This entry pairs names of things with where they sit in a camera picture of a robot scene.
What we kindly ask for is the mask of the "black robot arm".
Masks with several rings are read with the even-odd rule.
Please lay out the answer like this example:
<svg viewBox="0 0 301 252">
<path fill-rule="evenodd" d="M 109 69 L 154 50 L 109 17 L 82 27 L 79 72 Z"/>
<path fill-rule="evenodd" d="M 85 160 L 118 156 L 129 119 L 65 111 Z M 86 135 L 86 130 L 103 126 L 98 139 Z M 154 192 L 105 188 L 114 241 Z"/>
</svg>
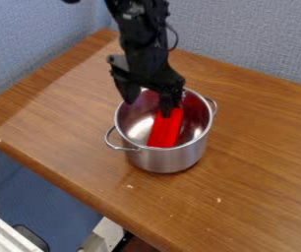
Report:
<svg viewBox="0 0 301 252">
<path fill-rule="evenodd" d="M 170 65 L 169 33 L 177 31 L 168 23 L 168 0 L 105 0 L 119 28 L 122 55 L 110 55 L 115 86 L 129 104 L 134 104 L 141 89 L 160 95 L 165 118 L 184 99 L 186 79 Z"/>
</svg>

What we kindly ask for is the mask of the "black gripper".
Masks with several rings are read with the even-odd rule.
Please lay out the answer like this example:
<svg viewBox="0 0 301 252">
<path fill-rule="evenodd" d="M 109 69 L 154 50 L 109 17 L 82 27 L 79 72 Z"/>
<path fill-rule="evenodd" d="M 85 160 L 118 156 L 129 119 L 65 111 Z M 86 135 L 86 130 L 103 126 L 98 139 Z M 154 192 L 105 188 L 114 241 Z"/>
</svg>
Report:
<svg viewBox="0 0 301 252">
<path fill-rule="evenodd" d="M 181 106 L 186 79 L 170 65 L 168 40 L 155 39 L 147 44 L 119 40 L 122 54 L 109 57 L 113 79 L 121 96 L 127 104 L 134 104 L 141 88 L 160 93 L 160 107 L 165 118 Z"/>
</svg>

